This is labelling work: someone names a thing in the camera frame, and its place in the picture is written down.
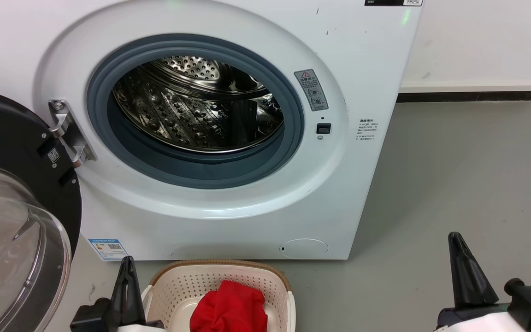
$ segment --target door hinge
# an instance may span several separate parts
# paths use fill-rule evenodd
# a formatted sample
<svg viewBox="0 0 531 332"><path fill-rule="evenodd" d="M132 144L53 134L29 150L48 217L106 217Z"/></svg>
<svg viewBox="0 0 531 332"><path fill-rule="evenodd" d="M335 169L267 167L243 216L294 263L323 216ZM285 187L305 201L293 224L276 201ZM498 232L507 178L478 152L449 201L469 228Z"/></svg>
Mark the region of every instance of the door hinge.
<svg viewBox="0 0 531 332"><path fill-rule="evenodd" d="M55 121L55 126L49 129L65 146L73 166L78 168L85 160L97 160L67 101L51 99L48 101L48 109Z"/></svg>

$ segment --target laundry basket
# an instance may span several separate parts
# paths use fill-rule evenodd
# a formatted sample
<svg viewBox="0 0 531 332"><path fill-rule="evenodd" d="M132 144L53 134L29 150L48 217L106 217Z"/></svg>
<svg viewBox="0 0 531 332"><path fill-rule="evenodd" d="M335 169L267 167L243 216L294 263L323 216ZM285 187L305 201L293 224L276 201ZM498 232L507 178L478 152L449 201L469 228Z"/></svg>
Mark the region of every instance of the laundry basket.
<svg viewBox="0 0 531 332"><path fill-rule="evenodd" d="M142 294L147 321L161 320L168 332L189 332L200 299L223 280L260 290L267 332L295 332L295 298L280 271L262 263L220 259L175 262L157 273Z"/></svg>

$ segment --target gray floor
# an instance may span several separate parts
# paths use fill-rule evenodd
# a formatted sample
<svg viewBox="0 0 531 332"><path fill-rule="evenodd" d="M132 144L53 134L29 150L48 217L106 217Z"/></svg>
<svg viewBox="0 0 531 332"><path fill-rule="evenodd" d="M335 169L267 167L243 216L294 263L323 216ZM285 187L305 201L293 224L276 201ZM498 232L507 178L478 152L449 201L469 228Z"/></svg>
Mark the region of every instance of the gray floor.
<svg viewBox="0 0 531 332"><path fill-rule="evenodd" d="M397 105L350 259L275 261L298 332L432 331L453 304L446 236L460 231L502 301L531 284L531 101ZM166 262L139 262L142 285ZM47 331L110 296L117 264L82 239Z"/></svg>

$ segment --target red garment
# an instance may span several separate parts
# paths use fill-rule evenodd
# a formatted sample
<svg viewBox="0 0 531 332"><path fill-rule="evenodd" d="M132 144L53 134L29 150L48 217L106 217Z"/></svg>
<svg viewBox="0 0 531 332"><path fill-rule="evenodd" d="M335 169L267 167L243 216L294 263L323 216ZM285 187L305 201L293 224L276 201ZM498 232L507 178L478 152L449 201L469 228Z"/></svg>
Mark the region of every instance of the red garment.
<svg viewBox="0 0 531 332"><path fill-rule="evenodd" d="M267 315L261 291L223 281L208 292L192 314L190 332L266 332Z"/></svg>

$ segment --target green light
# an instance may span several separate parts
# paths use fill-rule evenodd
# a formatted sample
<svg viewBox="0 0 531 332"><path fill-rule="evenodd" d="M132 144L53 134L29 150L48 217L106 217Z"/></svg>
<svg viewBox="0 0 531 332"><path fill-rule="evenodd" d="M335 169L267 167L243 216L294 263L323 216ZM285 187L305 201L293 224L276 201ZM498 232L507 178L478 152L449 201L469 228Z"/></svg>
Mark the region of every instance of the green light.
<svg viewBox="0 0 531 332"><path fill-rule="evenodd" d="M165 2L167 4L167 8L169 9L179 9L183 6L181 0L167 0Z"/></svg>
<svg viewBox="0 0 531 332"><path fill-rule="evenodd" d="M407 9L405 11L405 14L403 15L403 19L401 19L401 25L406 25L407 22L409 22L409 17L411 17L411 9Z"/></svg>

